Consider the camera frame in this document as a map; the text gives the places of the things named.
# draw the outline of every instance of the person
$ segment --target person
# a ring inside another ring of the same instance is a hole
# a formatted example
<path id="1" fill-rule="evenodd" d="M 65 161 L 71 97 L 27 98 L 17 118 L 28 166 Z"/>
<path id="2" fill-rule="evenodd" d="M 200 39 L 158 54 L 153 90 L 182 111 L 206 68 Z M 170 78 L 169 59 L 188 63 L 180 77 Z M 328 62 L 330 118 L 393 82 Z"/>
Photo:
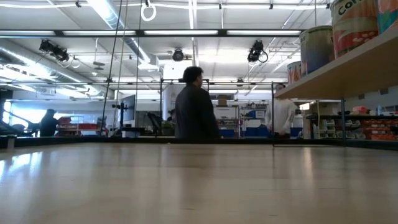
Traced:
<path id="1" fill-rule="evenodd" d="M 40 137 L 54 136 L 58 121 L 54 118 L 55 110 L 48 109 L 40 122 Z"/>
<path id="2" fill-rule="evenodd" d="M 170 113 L 170 116 L 167 118 L 167 121 L 174 123 L 175 122 L 175 109 L 170 110 L 169 113 Z"/>
<path id="3" fill-rule="evenodd" d="M 285 88 L 284 84 L 278 84 L 276 91 Z M 272 105 L 267 107 L 266 126 L 269 131 L 274 126 L 275 137 L 279 139 L 290 139 L 290 128 L 295 116 L 296 105 L 290 99 L 274 100 L 274 124 L 272 124 Z"/>
<path id="4" fill-rule="evenodd" d="M 175 101 L 175 137 L 183 139 L 219 138 L 209 93 L 201 88 L 203 70 L 188 67 L 183 74 L 187 83 Z"/>

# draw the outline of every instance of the person in white coat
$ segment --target person in white coat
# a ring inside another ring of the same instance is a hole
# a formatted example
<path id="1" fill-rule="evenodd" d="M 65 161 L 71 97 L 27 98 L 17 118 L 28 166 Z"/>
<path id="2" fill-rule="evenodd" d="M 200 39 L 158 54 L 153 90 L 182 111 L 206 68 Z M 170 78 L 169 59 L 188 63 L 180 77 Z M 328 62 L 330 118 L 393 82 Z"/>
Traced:
<path id="1" fill-rule="evenodd" d="M 275 91 L 285 88 L 285 85 L 278 84 Z M 275 99 L 274 100 L 274 124 L 272 124 L 272 105 L 267 107 L 266 125 L 269 131 L 274 125 L 275 137 L 281 139 L 290 139 L 290 128 L 295 116 L 297 106 L 290 99 Z"/>

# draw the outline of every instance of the dark jacket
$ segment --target dark jacket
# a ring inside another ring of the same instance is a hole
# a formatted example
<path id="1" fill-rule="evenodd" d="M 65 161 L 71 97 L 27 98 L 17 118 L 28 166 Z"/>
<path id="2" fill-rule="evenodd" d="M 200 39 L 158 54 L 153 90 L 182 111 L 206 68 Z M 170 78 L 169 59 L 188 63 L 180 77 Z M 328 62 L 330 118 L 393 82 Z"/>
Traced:
<path id="1" fill-rule="evenodd" d="M 57 119 L 51 116 L 44 116 L 40 122 L 40 137 L 54 136 L 57 130 Z"/>
<path id="2" fill-rule="evenodd" d="M 175 137 L 184 139 L 218 138 L 218 126 L 209 93 L 188 84 L 175 101 Z"/>

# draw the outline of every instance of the white shelf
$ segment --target white shelf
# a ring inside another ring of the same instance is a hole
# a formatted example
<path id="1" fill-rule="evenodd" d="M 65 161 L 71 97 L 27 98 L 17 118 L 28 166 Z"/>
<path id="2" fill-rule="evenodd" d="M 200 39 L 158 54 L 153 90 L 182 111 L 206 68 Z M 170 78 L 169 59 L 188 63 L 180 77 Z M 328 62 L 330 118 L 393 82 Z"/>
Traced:
<path id="1" fill-rule="evenodd" d="M 398 85 L 398 29 L 391 29 L 275 94 L 341 100 Z"/>

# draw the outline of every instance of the can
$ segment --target can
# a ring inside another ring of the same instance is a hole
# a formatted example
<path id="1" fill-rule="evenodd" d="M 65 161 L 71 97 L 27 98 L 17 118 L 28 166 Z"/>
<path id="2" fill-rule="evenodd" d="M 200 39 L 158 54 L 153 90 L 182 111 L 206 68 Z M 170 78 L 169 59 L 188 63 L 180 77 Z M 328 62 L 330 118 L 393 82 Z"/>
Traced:
<path id="1" fill-rule="evenodd" d="M 375 0 L 336 0 L 330 9 L 336 58 L 378 35 Z"/>
<path id="2" fill-rule="evenodd" d="M 300 34 L 302 77 L 335 59 L 331 26 L 320 26 Z"/>
<path id="3" fill-rule="evenodd" d="M 301 79 L 301 62 L 293 62 L 287 65 L 287 83 L 289 85 Z"/>
<path id="4" fill-rule="evenodd" d="M 392 27 L 398 27 L 398 0 L 378 0 L 379 33 L 382 34 Z"/>

